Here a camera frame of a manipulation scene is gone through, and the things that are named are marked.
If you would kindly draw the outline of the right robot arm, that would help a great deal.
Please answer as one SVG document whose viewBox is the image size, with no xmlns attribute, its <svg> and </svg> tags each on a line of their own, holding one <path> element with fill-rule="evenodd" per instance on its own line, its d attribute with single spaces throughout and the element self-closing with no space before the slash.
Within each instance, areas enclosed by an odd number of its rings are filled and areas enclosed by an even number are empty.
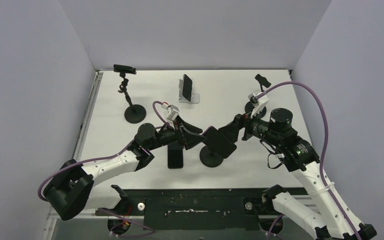
<svg viewBox="0 0 384 240">
<path fill-rule="evenodd" d="M 262 209 L 269 214 L 283 214 L 315 240 L 373 239 L 377 235 L 375 228 L 363 223 L 348 208 L 334 183 L 323 173 L 322 161 L 315 149 L 293 129 L 292 119 L 291 111 L 276 108 L 271 111 L 269 121 L 238 114 L 218 130 L 231 144 L 237 142 L 240 130 L 244 130 L 243 141 L 255 137 L 271 147 L 272 154 L 302 184 L 318 212 L 296 200 L 280 185 L 263 192 Z"/>
</svg>

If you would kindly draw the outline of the purple phone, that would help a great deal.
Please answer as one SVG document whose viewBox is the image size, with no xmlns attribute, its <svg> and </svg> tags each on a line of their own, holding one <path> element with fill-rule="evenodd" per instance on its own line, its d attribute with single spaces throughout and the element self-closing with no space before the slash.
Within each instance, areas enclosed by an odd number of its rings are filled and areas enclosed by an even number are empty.
<svg viewBox="0 0 384 240">
<path fill-rule="evenodd" d="M 207 148 L 222 158 L 228 158 L 236 149 L 237 146 L 234 143 L 231 143 L 227 137 L 219 132 L 213 126 L 210 126 L 207 130 L 202 133 L 202 136 L 205 137 L 203 143 Z"/>
</svg>

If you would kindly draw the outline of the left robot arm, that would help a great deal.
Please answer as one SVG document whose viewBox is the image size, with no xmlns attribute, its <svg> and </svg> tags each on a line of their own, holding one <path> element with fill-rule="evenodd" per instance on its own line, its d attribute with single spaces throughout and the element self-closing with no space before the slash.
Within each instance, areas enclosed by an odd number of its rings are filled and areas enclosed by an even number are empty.
<svg viewBox="0 0 384 240">
<path fill-rule="evenodd" d="M 77 162 L 68 160 L 49 180 L 39 193 L 49 202 L 63 221 L 70 220 L 86 209 L 105 208 L 116 215 L 127 211 L 128 200 L 122 189 L 112 185 L 98 189 L 102 182 L 121 174 L 137 172 L 154 159 L 152 150 L 179 144 L 185 150 L 194 148 L 207 138 L 202 129 L 177 116 L 173 126 L 155 127 L 142 124 L 133 140 L 119 153 Z"/>
</svg>

